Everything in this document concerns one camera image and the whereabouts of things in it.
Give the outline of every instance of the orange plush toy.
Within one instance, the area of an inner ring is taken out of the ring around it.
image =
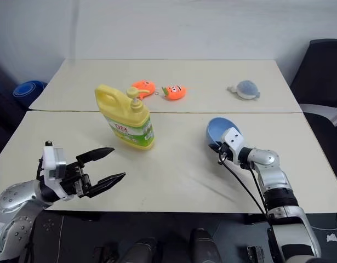
[[[185,96],[186,93],[186,89],[184,86],[170,86],[170,87],[166,87],[163,88],[162,90],[164,92],[164,95],[166,98],[170,99],[170,100],[177,100],[177,99],[181,99]]]
[[[146,81],[146,80],[138,81],[134,83],[132,87],[136,87],[137,89],[145,89],[149,91],[149,93],[139,93],[139,99],[141,100],[144,97],[151,95],[156,89],[156,86],[153,82]]]

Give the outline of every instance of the floor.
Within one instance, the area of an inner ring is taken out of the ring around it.
[[[336,214],[309,214],[312,226],[336,228]],[[215,240],[224,263],[250,262],[246,247],[262,246],[265,262],[272,262],[267,224],[245,225],[242,214],[205,213],[62,213],[44,211],[36,221],[35,263],[98,263],[99,251],[111,246],[122,256],[138,239],[154,237],[164,243],[171,235],[188,242],[193,228],[205,228]],[[315,230],[322,257],[337,262],[337,242]]]

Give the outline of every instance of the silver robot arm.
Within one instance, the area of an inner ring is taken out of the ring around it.
[[[93,150],[66,165],[62,148],[46,142],[37,179],[12,185],[0,195],[0,261],[20,256],[29,242],[36,217],[57,200],[69,201],[73,195],[92,198],[118,183],[125,173],[106,177],[92,186],[82,169],[85,163],[101,159],[113,150]]]
[[[305,263],[320,258],[318,240],[279,166],[278,154],[271,150],[249,148],[234,127],[223,133],[221,142],[219,151],[225,159],[258,173],[271,225],[268,237],[274,262]]]

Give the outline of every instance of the yellow pump cap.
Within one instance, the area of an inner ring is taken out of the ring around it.
[[[150,93],[150,92],[145,89],[137,89],[136,87],[130,87],[126,91],[127,96],[132,99],[130,107],[135,112],[141,111],[143,107],[142,101],[138,100],[139,93]]]

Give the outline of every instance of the dish soap bottle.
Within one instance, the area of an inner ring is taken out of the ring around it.
[[[114,134],[125,143],[142,150],[152,147],[154,134],[148,108],[138,99],[139,93],[149,92],[135,87],[127,95],[118,89],[100,85],[95,89],[96,102]]]

